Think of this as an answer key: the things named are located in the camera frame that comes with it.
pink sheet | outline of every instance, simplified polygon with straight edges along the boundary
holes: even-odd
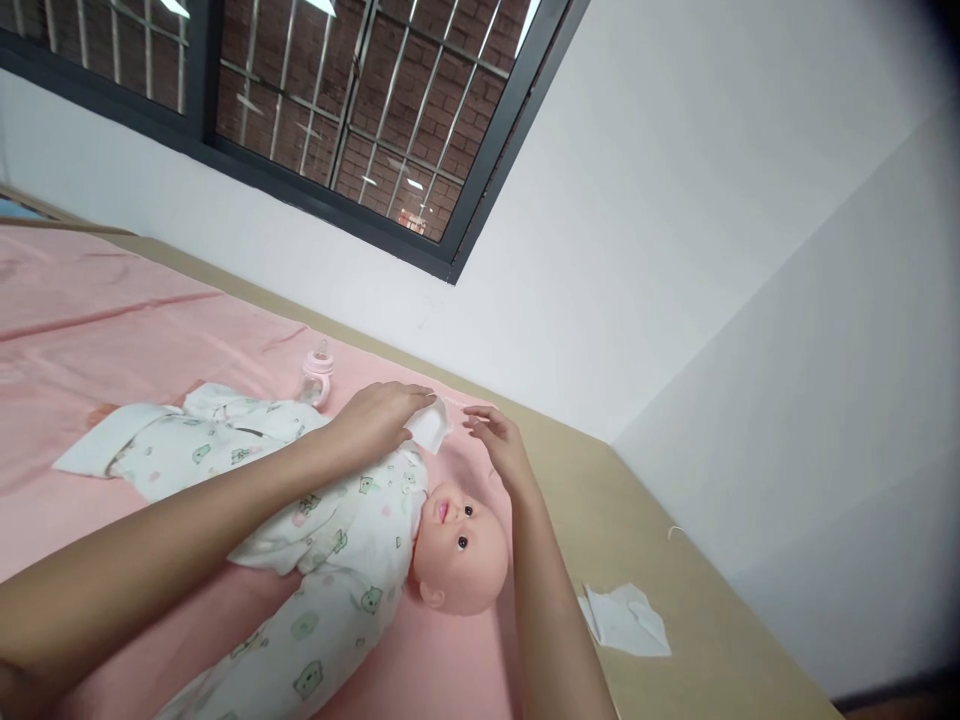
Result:
[[[99,238],[0,227],[0,580],[144,505],[124,482],[49,469],[93,407],[170,401],[196,379],[290,397],[300,358],[321,337]],[[332,414],[378,380],[430,385],[454,410],[479,402],[330,342]],[[431,482],[455,479],[509,521],[499,478],[462,428],[427,460]],[[59,717],[150,717],[299,580],[225,565],[88,678]],[[474,618],[434,613],[408,593],[383,642],[317,717],[519,717],[512,607],[512,580],[498,606]]]

white cloth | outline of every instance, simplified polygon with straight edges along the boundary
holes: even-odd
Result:
[[[303,403],[264,402],[206,384],[184,408],[111,413],[54,467],[125,477],[156,502],[274,452],[328,420]],[[254,635],[201,673],[158,717],[310,717],[376,647],[413,558],[427,473],[413,443],[262,525],[230,559],[305,573]]]
[[[440,451],[444,438],[453,432],[447,419],[447,406],[440,397],[429,407],[415,412],[404,427],[413,435],[413,441],[431,455]]]
[[[639,657],[670,657],[663,620],[636,586],[626,583],[606,595],[586,590],[577,600],[598,643]]]

human hand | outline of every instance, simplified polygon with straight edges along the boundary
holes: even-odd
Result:
[[[374,383],[354,395],[326,426],[303,436],[322,445],[331,480],[357,472],[393,452],[411,438],[403,426],[437,396],[420,385]]]
[[[474,405],[464,408],[463,414],[467,416],[463,426],[470,429],[470,437],[478,438],[487,448],[490,462],[507,491],[536,487],[537,481],[517,424],[492,407]]]

window frame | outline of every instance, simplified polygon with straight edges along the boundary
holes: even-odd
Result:
[[[377,15],[379,0],[366,2]],[[191,1],[182,115],[5,29],[0,68],[455,285],[588,4],[541,0],[439,243],[217,135],[224,0]]]

white onesie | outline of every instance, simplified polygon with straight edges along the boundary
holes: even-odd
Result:
[[[180,408],[128,405],[54,468],[124,477],[150,502],[274,452],[329,420],[309,405],[206,384]],[[396,613],[427,473],[412,443],[264,523],[230,559],[305,577],[246,642],[201,673],[160,718],[308,718],[354,673]]]

